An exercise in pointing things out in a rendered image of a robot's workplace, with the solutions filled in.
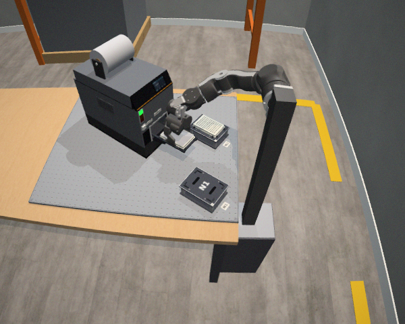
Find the white foil roll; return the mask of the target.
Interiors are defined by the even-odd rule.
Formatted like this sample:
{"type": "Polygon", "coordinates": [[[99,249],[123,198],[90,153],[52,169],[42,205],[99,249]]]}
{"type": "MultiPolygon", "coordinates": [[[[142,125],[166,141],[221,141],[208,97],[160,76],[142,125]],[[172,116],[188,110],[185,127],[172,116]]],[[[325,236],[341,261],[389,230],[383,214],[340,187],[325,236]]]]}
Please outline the white foil roll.
{"type": "Polygon", "coordinates": [[[133,58],[134,46],[125,35],[118,35],[90,52],[90,61],[99,59],[105,75],[133,58]]]}

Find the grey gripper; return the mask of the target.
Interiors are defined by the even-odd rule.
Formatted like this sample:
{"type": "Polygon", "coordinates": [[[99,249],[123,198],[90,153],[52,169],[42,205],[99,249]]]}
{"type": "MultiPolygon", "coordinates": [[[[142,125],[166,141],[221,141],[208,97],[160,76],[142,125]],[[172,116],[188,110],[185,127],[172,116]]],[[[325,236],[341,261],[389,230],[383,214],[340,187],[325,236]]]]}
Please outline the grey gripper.
{"type": "Polygon", "coordinates": [[[192,123],[192,116],[184,113],[185,108],[180,107],[178,112],[181,117],[169,114],[164,121],[164,135],[167,137],[166,142],[172,146],[176,146],[175,138],[171,135],[171,132],[180,135],[183,130],[190,132],[190,124],[192,123]]]}

